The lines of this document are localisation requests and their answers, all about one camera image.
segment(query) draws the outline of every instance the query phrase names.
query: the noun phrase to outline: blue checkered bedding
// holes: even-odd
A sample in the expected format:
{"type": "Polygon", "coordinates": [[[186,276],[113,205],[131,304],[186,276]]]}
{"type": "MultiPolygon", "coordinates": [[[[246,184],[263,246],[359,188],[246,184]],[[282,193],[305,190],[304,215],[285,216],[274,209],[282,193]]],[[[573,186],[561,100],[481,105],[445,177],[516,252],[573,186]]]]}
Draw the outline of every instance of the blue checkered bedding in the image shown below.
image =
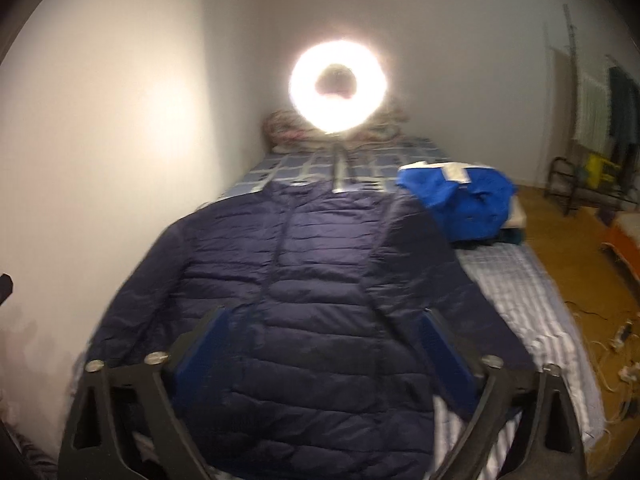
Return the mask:
{"type": "MultiPolygon", "coordinates": [[[[356,181],[383,192],[396,188],[399,166],[421,160],[430,164],[449,160],[429,139],[406,137],[392,145],[364,146],[350,152],[348,157],[356,181]]],[[[332,160],[333,154],[329,150],[286,155],[270,153],[221,199],[259,191],[270,180],[303,185],[331,179],[332,160]]],[[[337,164],[339,178],[345,178],[346,166],[345,160],[337,164]]],[[[553,362],[564,368],[585,446],[587,449],[593,446],[605,429],[600,392],[574,319],[536,255],[526,244],[494,244],[459,250],[457,254],[468,275],[493,301],[496,310],[521,338],[536,363],[542,366],[553,362]]],[[[464,426],[441,399],[436,398],[434,406],[434,468],[437,468],[464,426]]],[[[497,477],[515,429],[515,422],[503,429],[480,479],[497,477]]],[[[220,478],[229,476],[221,474],[220,478]]]]}

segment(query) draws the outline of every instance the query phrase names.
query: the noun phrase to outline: jacket's right sleeve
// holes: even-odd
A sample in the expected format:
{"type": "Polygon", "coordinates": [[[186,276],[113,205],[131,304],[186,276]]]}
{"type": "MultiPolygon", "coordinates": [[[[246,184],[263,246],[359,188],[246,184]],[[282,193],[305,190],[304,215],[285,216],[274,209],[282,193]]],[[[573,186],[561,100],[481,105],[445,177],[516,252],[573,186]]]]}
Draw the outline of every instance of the jacket's right sleeve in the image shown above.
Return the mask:
{"type": "Polygon", "coordinates": [[[110,367],[127,362],[133,347],[162,309],[188,256],[181,221],[166,229],[111,301],[87,352],[110,367]]]}

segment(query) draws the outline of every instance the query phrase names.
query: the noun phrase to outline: yellow object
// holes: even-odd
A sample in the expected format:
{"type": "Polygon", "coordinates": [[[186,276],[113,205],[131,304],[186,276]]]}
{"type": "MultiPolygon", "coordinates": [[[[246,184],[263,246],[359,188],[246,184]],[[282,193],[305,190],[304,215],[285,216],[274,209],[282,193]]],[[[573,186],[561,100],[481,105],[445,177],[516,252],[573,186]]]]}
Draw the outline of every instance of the yellow object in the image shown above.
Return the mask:
{"type": "Polygon", "coordinates": [[[615,181],[615,174],[620,170],[620,166],[601,155],[591,153],[587,160],[585,170],[589,173],[587,186],[591,189],[598,189],[603,182],[611,183],[615,181]]]}

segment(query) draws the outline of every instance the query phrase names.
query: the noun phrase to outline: glowing ring light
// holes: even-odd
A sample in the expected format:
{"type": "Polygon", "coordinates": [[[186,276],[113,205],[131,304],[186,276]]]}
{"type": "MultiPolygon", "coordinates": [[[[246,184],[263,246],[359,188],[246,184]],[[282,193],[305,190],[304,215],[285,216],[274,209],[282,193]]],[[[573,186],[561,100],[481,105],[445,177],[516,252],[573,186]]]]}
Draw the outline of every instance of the glowing ring light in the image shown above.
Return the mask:
{"type": "Polygon", "coordinates": [[[326,133],[349,130],[362,124],[382,103],[386,77],[376,57],[365,47],[350,41],[330,41],[307,50],[291,73],[289,95],[298,112],[326,133]],[[332,64],[351,70],[356,92],[349,98],[320,95],[316,82],[332,64]]]}

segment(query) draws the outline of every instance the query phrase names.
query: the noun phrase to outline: blue cloth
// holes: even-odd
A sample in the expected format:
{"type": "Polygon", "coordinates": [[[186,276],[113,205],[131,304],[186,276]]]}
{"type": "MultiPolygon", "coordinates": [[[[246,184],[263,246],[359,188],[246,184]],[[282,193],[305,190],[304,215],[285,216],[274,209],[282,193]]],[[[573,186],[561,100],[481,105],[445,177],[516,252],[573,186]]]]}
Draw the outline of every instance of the blue cloth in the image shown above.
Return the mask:
{"type": "Polygon", "coordinates": [[[207,463],[241,478],[422,480],[436,390],[425,308],[481,354],[534,367],[402,190],[271,182],[177,221],[117,293],[88,359],[140,362],[214,306],[224,340],[177,415],[207,463]]]}
{"type": "Polygon", "coordinates": [[[471,182],[447,180],[442,168],[406,168],[398,186],[417,196],[450,242],[494,238],[509,218],[515,187],[493,168],[466,168],[471,182]]]}

